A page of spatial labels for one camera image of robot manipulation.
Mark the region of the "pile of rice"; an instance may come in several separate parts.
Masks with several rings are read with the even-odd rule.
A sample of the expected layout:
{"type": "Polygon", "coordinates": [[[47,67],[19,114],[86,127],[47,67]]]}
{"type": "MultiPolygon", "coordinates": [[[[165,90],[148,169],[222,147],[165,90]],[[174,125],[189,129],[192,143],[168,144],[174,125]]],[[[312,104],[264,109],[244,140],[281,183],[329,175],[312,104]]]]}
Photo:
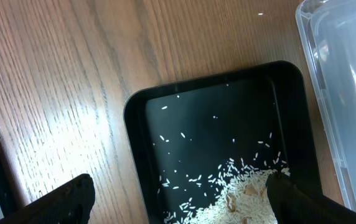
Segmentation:
{"type": "Polygon", "coordinates": [[[275,223],[266,180],[288,173],[273,89],[236,82],[150,100],[152,189],[162,223],[275,223]]]}

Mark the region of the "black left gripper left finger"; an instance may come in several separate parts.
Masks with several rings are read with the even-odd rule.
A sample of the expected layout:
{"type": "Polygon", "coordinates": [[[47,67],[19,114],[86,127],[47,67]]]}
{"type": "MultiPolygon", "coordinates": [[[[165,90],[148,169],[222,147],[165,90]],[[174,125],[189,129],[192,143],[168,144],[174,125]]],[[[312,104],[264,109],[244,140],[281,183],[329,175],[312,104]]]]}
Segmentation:
{"type": "Polygon", "coordinates": [[[81,174],[0,223],[88,224],[94,204],[93,179],[89,174],[81,174]]]}

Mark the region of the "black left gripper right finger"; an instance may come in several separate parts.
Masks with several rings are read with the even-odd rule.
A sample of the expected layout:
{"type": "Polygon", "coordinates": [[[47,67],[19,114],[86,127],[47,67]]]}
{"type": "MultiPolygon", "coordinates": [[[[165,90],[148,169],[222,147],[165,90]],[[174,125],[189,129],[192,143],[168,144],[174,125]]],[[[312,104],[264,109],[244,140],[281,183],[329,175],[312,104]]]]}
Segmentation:
{"type": "Polygon", "coordinates": [[[269,175],[269,203],[278,223],[356,224],[356,212],[298,186],[282,172],[269,175]]]}

